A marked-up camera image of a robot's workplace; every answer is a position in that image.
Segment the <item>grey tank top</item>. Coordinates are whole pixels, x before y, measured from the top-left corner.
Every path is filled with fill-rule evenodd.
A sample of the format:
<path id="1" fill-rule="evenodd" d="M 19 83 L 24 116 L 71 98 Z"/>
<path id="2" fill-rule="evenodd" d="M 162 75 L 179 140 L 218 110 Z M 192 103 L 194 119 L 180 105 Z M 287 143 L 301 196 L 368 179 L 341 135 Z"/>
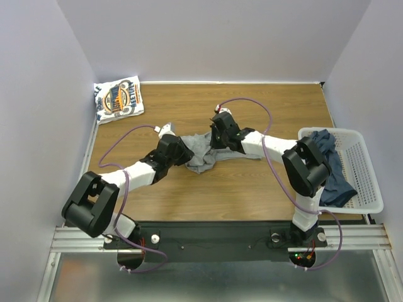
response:
<path id="1" fill-rule="evenodd" d="M 187 169 L 197 174 L 206 172 L 214 167 L 216 162 L 232 159 L 261 160 L 262 156 L 245 155 L 229 148 L 214 149 L 210 146 L 211 133 L 181 136 L 184 144 L 194 153 L 190 161 L 185 163 Z"/>

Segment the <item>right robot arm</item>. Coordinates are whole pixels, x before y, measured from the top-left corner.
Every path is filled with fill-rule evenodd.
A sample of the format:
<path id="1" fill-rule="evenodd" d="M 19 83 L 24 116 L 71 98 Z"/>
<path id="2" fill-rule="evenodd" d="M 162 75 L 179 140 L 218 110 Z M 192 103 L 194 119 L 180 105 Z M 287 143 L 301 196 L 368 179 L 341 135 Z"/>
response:
<path id="1" fill-rule="evenodd" d="M 290 238 L 296 245 L 309 242 L 318 226 L 319 201 L 331 174 L 328 161 L 313 139 L 287 140 L 252 128 L 241 129 L 228 111 L 216 113 L 210 128 L 212 148 L 265 157 L 270 167 L 273 160 L 284 165 L 288 182 L 296 192 Z"/>

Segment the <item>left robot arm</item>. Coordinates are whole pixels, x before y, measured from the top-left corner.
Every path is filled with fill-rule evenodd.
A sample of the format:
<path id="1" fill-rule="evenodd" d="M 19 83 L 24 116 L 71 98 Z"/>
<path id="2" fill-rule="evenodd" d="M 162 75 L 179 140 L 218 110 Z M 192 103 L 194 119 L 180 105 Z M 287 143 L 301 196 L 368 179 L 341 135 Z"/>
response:
<path id="1" fill-rule="evenodd" d="M 193 156 L 180 137 L 165 134 L 156 149 L 129 167 L 106 174 L 83 174 L 62 208 L 62 217 L 90 237 L 97 237 L 110 225 L 120 196 L 159 182 L 172 166 L 183 165 Z"/>

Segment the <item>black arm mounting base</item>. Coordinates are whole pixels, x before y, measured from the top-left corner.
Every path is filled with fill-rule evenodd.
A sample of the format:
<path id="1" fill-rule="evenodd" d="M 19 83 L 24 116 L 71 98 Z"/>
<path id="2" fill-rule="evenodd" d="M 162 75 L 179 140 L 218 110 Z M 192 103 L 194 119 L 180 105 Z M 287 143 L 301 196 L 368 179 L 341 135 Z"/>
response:
<path id="1" fill-rule="evenodd" d="M 239 262 L 270 260 L 287 262 L 291 251 L 308 255 L 308 249 L 327 246 L 324 229 L 317 227 L 314 236 L 296 243 L 290 236 L 289 221 L 142 221 L 130 239 L 152 249 L 135 249 L 119 237 L 104 245 L 117 252 L 117 262 L 141 270 L 146 263 L 168 262 Z"/>

